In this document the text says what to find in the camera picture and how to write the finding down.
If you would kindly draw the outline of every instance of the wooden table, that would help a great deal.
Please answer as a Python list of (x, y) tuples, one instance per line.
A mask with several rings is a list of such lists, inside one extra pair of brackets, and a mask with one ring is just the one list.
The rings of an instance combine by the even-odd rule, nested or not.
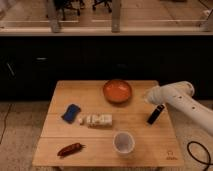
[[(156, 106), (145, 103), (144, 93), (157, 85), (156, 81), (128, 81), (133, 96), (125, 104), (113, 105), (104, 98), (102, 87), (106, 81), (59, 81), (57, 83), (43, 131), (34, 156), (35, 166), (81, 167), (162, 167), (181, 166), (183, 159), (173, 126), (165, 109), (153, 125), (146, 121)], [(78, 114), (112, 114), (111, 128), (81, 126), (77, 118), (73, 124), (62, 120), (68, 105), (76, 104)], [(135, 150), (127, 157), (113, 149), (113, 136), (128, 131), (135, 139)], [(86, 145), (81, 152), (63, 159), (57, 152), (70, 144)]]

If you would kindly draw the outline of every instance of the blue sponge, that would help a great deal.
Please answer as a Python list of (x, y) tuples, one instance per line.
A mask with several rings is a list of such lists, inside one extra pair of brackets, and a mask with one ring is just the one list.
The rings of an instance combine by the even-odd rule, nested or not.
[(76, 115), (81, 111), (80, 107), (75, 104), (68, 106), (67, 111), (61, 117), (68, 123), (72, 123), (75, 120)]

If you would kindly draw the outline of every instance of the paper cup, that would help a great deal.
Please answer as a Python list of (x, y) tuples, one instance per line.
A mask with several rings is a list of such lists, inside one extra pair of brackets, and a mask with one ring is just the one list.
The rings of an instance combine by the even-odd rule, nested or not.
[(135, 140), (128, 132), (118, 132), (113, 139), (113, 146), (118, 154), (126, 155), (135, 148)]

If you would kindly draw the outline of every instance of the table leg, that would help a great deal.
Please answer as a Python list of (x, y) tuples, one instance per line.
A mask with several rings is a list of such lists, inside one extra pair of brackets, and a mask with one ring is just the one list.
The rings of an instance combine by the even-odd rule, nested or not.
[(163, 170), (163, 167), (156, 167), (155, 169), (154, 169), (154, 171), (162, 171)]
[(58, 167), (58, 166), (54, 166), (54, 167), (53, 167), (53, 170), (54, 170), (54, 171), (62, 171), (61, 168)]

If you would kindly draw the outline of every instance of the orange bowl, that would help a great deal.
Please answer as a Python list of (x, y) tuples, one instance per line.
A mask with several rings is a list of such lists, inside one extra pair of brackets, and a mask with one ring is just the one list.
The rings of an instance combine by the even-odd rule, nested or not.
[(113, 79), (105, 83), (103, 93), (108, 101), (122, 103), (132, 96), (132, 88), (124, 80)]

